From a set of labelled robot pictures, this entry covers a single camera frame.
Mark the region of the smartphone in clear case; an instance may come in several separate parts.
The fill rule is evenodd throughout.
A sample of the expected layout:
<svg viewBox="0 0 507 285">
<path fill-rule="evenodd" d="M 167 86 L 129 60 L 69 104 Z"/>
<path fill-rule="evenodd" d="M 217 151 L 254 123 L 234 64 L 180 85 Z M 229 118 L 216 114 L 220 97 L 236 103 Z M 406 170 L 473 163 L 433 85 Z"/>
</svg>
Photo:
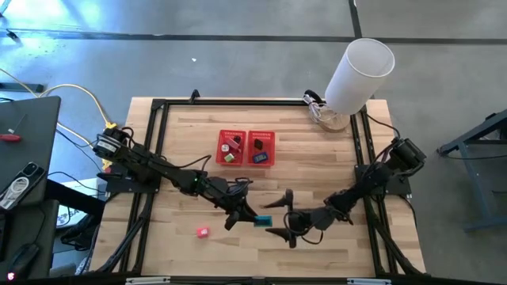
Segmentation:
<svg viewBox="0 0 507 285">
<path fill-rule="evenodd" d="M 46 170 L 35 162 L 28 163 L 0 191 L 0 210 L 13 210 L 40 182 Z"/>
</svg>

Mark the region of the black aluminium table frame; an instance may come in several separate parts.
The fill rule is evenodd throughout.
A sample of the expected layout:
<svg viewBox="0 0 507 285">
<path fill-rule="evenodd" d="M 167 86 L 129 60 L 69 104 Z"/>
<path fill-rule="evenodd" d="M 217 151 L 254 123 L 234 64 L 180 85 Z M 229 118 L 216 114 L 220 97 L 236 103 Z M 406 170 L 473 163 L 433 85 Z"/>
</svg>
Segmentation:
<svg viewBox="0 0 507 285">
<path fill-rule="evenodd" d="M 265 205 L 290 188 L 297 207 L 321 206 L 327 196 L 353 184 L 356 160 L 367 156 L 367 143 L 382 150 L 393 139 L 387 102 L 370 100 L 367 110 L 369 129 L 356 118 L 345 130 L 329 133 L 296 99 L 201 97 L 194 104 L 179 100 L 167 111 L 162 152 L 171 162 L 184 165 L 213 155 L 220 130 L 273 131 L 272 167 L 210 161 L 207 171 L 217 177 L 250 178 L 248 203 L 257 213 L 271 215 L 274 226 L 281 226 L 284 209 L 264 209 Z M 248 222 L 227 231 L 220 209 L 204 199 L 184 196 L 163 181 L 154 198 L 141 272 L 172 277 L 372 277 L 375 269 L 362 202 L 353 208 L 351 218 L 353 224 L 335 222 L 324 232 L 312 230 L 290 249 L 282 238 Z M 208 237 L 197 237 L 201 227 L 210 228 Z"/>
</svg>

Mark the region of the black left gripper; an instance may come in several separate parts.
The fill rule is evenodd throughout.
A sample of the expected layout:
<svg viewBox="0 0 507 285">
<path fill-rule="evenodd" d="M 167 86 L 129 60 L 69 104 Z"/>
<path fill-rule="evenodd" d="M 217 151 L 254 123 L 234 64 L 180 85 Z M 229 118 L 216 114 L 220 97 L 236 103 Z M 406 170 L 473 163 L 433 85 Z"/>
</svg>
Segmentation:
<svg viewBox="0 0 507 285">
<path fill-rule="evenodd" d="M 224 228 L 229 231 L 239 222 L 256 222 L 257 213 L 246 200 L 250 179 L 239 177 L 233 181 L 225 178 L 212 178 L 212 197 L 217 207 L 222 208 L 228 215 Z"/>
</svg>

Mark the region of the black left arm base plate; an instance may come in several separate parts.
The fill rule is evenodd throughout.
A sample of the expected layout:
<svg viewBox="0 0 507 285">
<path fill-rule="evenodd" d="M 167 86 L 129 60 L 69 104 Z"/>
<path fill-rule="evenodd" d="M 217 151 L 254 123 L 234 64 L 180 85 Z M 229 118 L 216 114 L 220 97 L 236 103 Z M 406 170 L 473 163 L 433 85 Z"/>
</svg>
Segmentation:
<svg viewBox="0 0 507 285">
<path fill-rule="evenodd" d="M 111 164 L 97 176 L 107 182 L 106 191 L 111 193 L 156 193 L 162 179 L 156 173 L 136 173 L 118 164 Z"/>
</svg>

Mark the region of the white label strip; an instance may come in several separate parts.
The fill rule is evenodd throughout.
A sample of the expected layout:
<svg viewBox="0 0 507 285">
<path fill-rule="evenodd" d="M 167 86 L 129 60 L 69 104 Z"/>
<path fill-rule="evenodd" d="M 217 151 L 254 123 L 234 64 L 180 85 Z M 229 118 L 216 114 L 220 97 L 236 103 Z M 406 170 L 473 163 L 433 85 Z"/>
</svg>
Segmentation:
<svg viewBox="0 0 507 285">
<path fill-rule="evenodd" d="M 170 283 L 169 276 L 139 276 L 126 278 L 124 285 L 168 285 Z"/>
<path fill-rule="evenodd" d="M 390 279 L 348 278 L 347 285 L 392 285 Z"/>
</svg>

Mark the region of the black bag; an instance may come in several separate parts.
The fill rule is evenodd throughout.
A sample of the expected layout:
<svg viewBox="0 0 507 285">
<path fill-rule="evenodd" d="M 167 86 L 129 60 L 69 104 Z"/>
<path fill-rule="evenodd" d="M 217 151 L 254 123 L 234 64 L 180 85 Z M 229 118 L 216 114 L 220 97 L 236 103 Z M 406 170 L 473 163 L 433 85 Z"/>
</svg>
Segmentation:
<svg viewBox="0 0 507 285">
<path fill-rule="evenodd" d="M 95 231 L 100 219 L 93 215 L 86 215 L 76 225 L 69 228 L 61 237 L 64 245 L 73 246 L 77 251 L 90 249 Z"/>
</svg>

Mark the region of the red handled screwdriver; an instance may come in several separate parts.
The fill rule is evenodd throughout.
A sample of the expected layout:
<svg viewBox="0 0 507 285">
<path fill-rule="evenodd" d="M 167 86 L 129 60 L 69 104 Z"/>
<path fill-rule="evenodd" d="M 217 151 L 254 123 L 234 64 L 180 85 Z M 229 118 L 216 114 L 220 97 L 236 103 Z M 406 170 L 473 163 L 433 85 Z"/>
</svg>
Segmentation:
<svg viewBox="0 0 507 285">
<path fill-rule="evenodd" d="M 22 140 L 22 137 L 16 133 L 17 129 L 20 127 L 21 123 L 25 120 L 26 115 L 23 115 L 17 124 L 10 128 L 5 134 L 0 134 L 0 141 L 8 142 L 8 143 L 19 143 Z"/>
</svg>

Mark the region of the white printed box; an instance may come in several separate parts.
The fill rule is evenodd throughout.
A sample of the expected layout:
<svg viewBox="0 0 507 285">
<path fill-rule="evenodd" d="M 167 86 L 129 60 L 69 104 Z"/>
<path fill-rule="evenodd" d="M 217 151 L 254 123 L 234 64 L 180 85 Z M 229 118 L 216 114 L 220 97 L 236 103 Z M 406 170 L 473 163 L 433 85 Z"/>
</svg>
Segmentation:
<svg viewBox="0 0 507 285">
<path fill-rule="evenodd" d="M 77 192 L 81 192 L 82 194 L 85 194 L 87 196 L 92 196 L 93 198 L 103 197 L 103 195 L 99 192 L 101 182 L 99 181 L 98 178 L 79 180 L 78 182 L 68 181 L 63 182 L 62 185 Z M 60 205 L 56 219 L 56 228 L 62 229 L 68 226 L 74 226 L 78 222 L 80 222 L 85 216 L 86 213 L 84 213 L 83 211 Z"/>
</svg>

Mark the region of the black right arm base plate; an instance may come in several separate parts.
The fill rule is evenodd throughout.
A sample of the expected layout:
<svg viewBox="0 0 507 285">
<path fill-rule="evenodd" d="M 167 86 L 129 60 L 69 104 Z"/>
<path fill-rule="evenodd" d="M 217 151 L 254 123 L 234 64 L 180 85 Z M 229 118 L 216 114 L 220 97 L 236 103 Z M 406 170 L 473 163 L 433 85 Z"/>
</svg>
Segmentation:
<svg viewBox="0 0 507 285">
<path fill-rule="evenodd" d="M 356 181 L 359 181 L 366 170 L 367 165 L 355 165 L 354 174 Z M 407 177 L 392 177 L 384 186 L 378 186 L 372 190 L 372 195 L 410 195 L 411 188 Z"/>
</svg>

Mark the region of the black floor bar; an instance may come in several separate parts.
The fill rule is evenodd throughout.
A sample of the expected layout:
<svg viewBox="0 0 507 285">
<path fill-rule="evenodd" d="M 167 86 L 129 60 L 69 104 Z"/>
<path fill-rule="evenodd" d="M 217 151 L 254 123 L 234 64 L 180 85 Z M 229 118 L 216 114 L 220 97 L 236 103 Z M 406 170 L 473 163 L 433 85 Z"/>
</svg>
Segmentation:
<svg viewBox="0 0 507 285">
<path fill-rule="evenodd" d="M 42 93 L 43 91 L 45 91 L 45 86 L 41 84 L 21 85 L 19 83 L 0 82 L 0 91 L 23 92 L 23 93 L 29 93 L 30 91 L 32 91 L 34 93 Z"/>
</svg>

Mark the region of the blue grey metal stand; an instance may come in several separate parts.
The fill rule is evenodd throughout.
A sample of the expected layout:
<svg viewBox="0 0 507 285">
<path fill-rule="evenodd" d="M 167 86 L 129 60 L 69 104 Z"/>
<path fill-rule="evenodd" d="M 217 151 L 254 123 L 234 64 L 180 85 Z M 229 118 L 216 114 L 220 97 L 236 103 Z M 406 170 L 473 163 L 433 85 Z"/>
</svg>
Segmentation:
<svg viewBox="0 0 507 285">
<path fill-rule="evenodd" d="M 507 109 L 439 146 L 438 155 L 461 162 L 480 217 L 463 230 L 507 226 Z"/>
</svg>

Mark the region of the white cylindrical lamp shade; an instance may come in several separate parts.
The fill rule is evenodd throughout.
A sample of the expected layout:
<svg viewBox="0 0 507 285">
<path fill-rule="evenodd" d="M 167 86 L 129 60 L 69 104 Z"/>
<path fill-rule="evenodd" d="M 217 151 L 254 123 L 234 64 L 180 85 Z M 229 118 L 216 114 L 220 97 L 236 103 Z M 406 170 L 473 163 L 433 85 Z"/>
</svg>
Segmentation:
<svg viewBox="0 0 507 285">
<path fill-rule="evenodd" d="M 349 125 L 395 68 L 395 55 L 384 43 L 360 38 L 351 42 L 324 92 L 323 103 L 314 111 L 316 123 L 328 132 Z"/>
</svg>

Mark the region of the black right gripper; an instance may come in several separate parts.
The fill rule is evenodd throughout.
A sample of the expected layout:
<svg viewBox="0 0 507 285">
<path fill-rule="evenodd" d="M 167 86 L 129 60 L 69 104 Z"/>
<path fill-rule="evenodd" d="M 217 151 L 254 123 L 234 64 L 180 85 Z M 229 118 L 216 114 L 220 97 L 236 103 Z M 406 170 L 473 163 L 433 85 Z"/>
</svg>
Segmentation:
<svg viewBox="0 0 507 285">
<path fill-rule="evenodd" d="M 268 228 L 265 231 L 283 238 L 290 249 L 294 249 L 297 245 L 296 236 L 306 235 L 311 229 L 327 230 L 337 217 L 337 210 L 332 207 L 293 209 L 293 201 L 294 193 L 287 188 L 280 199 L 264 206 L 264 209 L 276 207 L 288 209 L 285 214 L 285 228 Z"/>
</svg>

